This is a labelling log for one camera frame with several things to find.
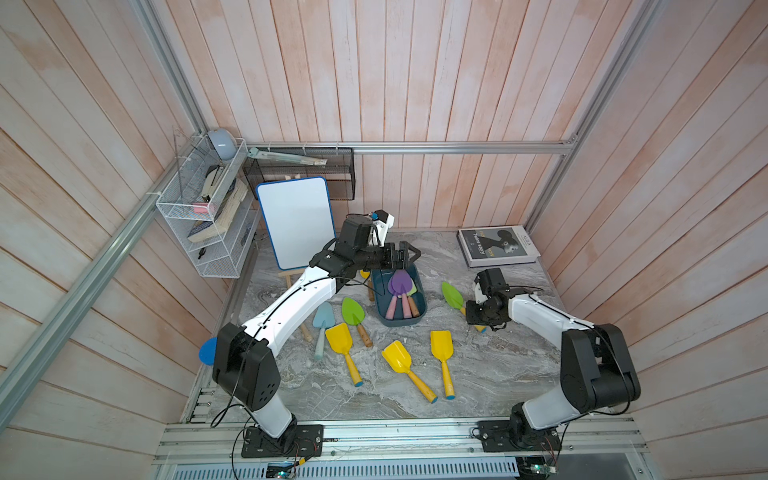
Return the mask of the purple shovel with pink handle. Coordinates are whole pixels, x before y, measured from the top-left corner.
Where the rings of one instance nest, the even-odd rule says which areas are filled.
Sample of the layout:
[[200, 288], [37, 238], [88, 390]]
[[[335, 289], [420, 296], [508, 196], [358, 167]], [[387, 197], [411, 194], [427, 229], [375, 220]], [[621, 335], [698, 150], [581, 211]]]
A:
[[401, 300], [403, 317], [406, 319], [412, 318], [412, 308], [410, 306], [409, 292], [413, 287], [413, 280], [406, 270], [396, 270], [393, 274], [395, 290], [398, 294], [398, 298]]

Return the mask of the green trowel with yellow handle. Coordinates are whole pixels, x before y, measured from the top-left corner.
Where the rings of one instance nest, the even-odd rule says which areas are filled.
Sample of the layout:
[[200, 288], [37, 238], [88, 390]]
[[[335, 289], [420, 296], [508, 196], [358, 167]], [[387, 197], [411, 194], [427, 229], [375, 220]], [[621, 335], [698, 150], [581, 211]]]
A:
[[453, 285], [445, 281], [441, 283], [441, 291], [446, 303], [465, 316], [466, 302], [463, 295]]

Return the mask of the teal plastic storage box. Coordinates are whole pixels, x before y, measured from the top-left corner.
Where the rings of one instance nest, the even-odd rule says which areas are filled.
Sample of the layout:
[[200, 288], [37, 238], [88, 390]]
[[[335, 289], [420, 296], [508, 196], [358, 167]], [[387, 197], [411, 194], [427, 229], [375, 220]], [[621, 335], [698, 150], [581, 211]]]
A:
[[407, 295], [394, 297], [390, 279], [394, 270], [373, 270], [370, 276], [374, 290], [375, 311], [380, 322], [387, 327], [405, 327], [420, 322], [427, 312], [424, 288], [415, 265], [408, 272], [412, 288]]

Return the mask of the yellow plastic scoop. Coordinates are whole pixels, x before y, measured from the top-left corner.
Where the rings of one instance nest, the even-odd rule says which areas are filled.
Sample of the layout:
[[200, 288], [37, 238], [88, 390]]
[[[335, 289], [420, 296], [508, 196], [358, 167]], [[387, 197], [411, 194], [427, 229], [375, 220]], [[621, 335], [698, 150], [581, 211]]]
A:
[[437, 401], [432, 389], [412, 372], [412, 358], [401, 341], [395, 340], [385, 347], [382, 356], [394, 372], [407, 375], [430, 404]]
[[350, 351], [353, 346], [353, 340], [347, 324], [338, 324], [329, 328], [325, 332], [326, 338], [331, 349], [344, 357], [352, 383], [355, 387], [363, 385], [362, 377], [354, 363]]
[[432, 355], [440, 362], [442, 370], [442, 380], [444, 393], [448, 400], [456, 397], [455, 388], [448, 366], [448, 360], [453, 356], [453, 342], [450, 331], [431, 331], [430, 332]]

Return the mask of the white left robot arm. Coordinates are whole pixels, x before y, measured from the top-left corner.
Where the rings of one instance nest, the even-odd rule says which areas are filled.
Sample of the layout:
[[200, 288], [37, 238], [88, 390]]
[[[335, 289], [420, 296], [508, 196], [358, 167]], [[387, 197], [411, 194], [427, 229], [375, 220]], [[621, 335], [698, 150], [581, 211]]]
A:
[[384, 210], [350, 214], [341, 233], [309, 261], [299, 279], [274, 303], [243, 325], [226, 324], [216, 337], [212, 380], [239, 400], [269, 442], [289, 447], [297, 420], [278, 389], [276, 357], [309, 314], [355, 279], [360, 270], [397, 270], [421, 255], [410, 243], [386, 240], [395, 217]]

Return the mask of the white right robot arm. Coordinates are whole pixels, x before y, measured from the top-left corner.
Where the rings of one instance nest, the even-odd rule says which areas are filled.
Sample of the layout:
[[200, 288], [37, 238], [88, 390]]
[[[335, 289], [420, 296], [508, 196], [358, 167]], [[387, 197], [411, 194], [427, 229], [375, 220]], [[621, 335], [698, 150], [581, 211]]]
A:
[[593, 411], [630, 405], [640, 397], [633, 360], [617, 326], [593, 324], [557, 309], [531, 289], [507, 283], [499, 268], [476, 275], [474, 295], [466, 304], [468, 324], [497, 331], [515, 322], [560, 351], [558, 386], [513, 407], [515, 440], [543, 436]]

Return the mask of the black and white book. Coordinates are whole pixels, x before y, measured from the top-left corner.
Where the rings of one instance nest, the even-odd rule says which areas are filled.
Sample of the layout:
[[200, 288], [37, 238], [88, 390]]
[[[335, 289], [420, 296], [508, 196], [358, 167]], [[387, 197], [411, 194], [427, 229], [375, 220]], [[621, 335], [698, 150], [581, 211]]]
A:
[[534, 263], [540, 257], [520, 225], [459, 229], [457, 239], [470, 268]]

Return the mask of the grey blue trowel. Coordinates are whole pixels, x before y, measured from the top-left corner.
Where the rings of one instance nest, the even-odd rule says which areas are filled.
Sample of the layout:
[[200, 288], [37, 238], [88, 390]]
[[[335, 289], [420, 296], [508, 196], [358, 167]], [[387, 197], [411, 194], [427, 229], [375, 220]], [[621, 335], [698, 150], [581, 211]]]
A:
[[330, 303], [324, 302], [322, 303], [315, 312], [315, 317], [313, 319], [313, 326], [315, 328], [319, 329], [319, 334], [317, 338], [317, 343], [315, 346], [315, 353], [314, 353], [314, 359], [316, 361], [321, 361], [324, 355], [324, 346], [325, 346], [325, 333], [328, 329], [334, 327], [336, 324], [335, 315], [333, 312], [333, 307]]

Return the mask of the blue framed whiteboard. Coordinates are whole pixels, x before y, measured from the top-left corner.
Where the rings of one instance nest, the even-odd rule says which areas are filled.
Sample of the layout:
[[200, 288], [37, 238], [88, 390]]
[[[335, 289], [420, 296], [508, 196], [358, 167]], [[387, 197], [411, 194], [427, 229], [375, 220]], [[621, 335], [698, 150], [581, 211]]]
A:
[[280, 270], [306, 267], [335, 237], [324, 178], [263, 183], [256, 193]]

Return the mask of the blue lid pen jar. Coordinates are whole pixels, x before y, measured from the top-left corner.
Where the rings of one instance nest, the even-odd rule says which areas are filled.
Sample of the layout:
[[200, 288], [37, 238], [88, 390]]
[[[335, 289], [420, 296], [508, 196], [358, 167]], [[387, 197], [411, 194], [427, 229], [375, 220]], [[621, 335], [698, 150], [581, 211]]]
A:
[[203, 365], [213, 366], [217, 349], [217, 338], [206, 340], [198, 351], [198, 358]]

